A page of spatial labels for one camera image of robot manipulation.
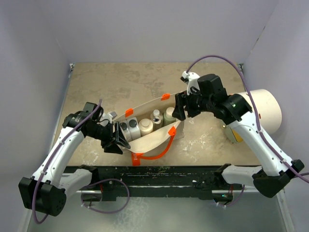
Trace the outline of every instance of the white wall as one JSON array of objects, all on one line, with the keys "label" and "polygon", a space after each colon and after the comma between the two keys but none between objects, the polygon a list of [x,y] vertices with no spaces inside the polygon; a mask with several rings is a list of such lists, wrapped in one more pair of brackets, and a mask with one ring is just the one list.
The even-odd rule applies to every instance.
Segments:
[{"label": "white wall", "polygon": [[[309,171],[309,1],[281,0],[244,65],[251,89],[265,88],[278,100],[282,125],[275,141]],[[292,180],[288,206],[298,232],[306,232],[309,185]]]},{"label": "white wall", "polygon": [[38,0],[70,62],[244,62],[278,0]]},{"label": "white wall", "polygon": [[70,67],[36,2],[0,1],[0,31],[0,224],[15,232],[18,183],[47,155]]}]

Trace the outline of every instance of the bag handle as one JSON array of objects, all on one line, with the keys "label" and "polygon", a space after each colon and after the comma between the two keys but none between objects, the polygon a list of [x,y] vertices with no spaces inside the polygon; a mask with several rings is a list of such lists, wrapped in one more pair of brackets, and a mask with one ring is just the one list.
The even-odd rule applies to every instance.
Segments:
[{"label": "bag handle", "polygon": [[141,159],[144,159],[144,160],[155,160],[155,159],[159,159],[162,156],[164,156],[168,152],[170,146],[172,145],[174,137],[176,135],[176,128],[175,127],[172,127],[169,130],[169,135],[170,135],[170,139],[169,139],[169,143],[168,143],[167,147],[164,149],[164,151],[162,151],[157,156],[150,156],[150,157],[148,157],[148,156],[143,156],[144,153],[133,153],[132,152],[132,165],[133,166],[140,166],[140,160]]}]

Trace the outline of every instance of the robotic arm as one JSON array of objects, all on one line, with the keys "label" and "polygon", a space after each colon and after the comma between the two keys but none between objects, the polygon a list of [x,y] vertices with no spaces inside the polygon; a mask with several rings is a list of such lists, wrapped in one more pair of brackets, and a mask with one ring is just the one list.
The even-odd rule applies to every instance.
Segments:
[{"label": "robotic arm", "polygon": [[68,115],[62,124],[63,128],[55,146],[43,164],[31,178],[21,179],[18,187],[25,208],[33,208],[34,198],[36,211],[57,216],[68,197],[82,187],[99,181],[97,169],[85,165],[70,176],[62,177],[75,149],[86,136],[100,140],[104,152],[122,154],[118,145],[130,148],[122,134],[119,122],[112,122],[116,114],[114,112],[105,114],[102,107],[99,107],[85,123],[72,132],[72,129],[90,116],[97,107],[99,106],[87,102],[82,111]]},{"label": "robotic arm", "polygon": [[[241,95],[228,96],[220,77],[214,74],[199,77],[194,72],[184,72],[181,80],[187,83],[187,91],[175,95],[176,106],[173,116],[179,120],[185,120],[185,110],[188,117],[195,117],[201,112],[212,112],[216,118],[221,119],[243,138],[261,163],[258,167],[226,164],[216,172],[219,179],[229,184],[256,187],[264,196],[271,198],[294,178],[295,174],[262,140],[252,108]],[[280,153],[285,162],[297,172],[304,168],[302,161],[292,160],[263,128],[262,131],[267,141]]]}]

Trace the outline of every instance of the wall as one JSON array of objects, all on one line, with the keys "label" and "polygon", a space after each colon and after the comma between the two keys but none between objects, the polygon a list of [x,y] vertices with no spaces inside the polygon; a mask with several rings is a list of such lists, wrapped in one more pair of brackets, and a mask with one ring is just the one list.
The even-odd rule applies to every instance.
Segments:
[{"label": "wall", "polygon": [[15,232],[18,183],[47,155],[70,67],[36,2],[0,1],[0,31],[0,223]]},{"label": "wall", "polygon": [[38,0],[70,62],[244,62],[277,0]]},{"label": "wall", "polygon": [[[282,125],[274,139],[309,171],[309,1],[281,0],[252,53],[244,74],[251,89],[265,88],[278,100]],[[286,187],[297,231],[308,231],[308,184],[292,180]]]}]

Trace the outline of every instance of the beige tabletop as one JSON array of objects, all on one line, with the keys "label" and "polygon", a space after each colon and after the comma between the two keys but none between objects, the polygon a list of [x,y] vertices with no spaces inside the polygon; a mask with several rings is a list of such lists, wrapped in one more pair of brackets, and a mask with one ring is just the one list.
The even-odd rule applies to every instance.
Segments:
[{"label": "beige tabletop", "polygon": [[[86,102],[103,99],[105,112],[122,114],[128,108],[161,97],[164,93],[184,91],[180,76],[189,63],[78,63],[75,65],[58,126],[64,118],[82,110]],[[198,63],[192,69],[200,76],[214,73],[221,77],[228,93],[244,91],[237,72],[225,63]],[[154,155],[159,154],[161,145]],[[232,144],[220,121],[212,113],[188,118],[184,137],[173,141],[168,153],[156,160],[142,160],[141,165],[256,165],[257,158],[242,142]],[[100,141],[85,138],[69,161],[74,165],[132,165],[131,156],[104,153]]]}]

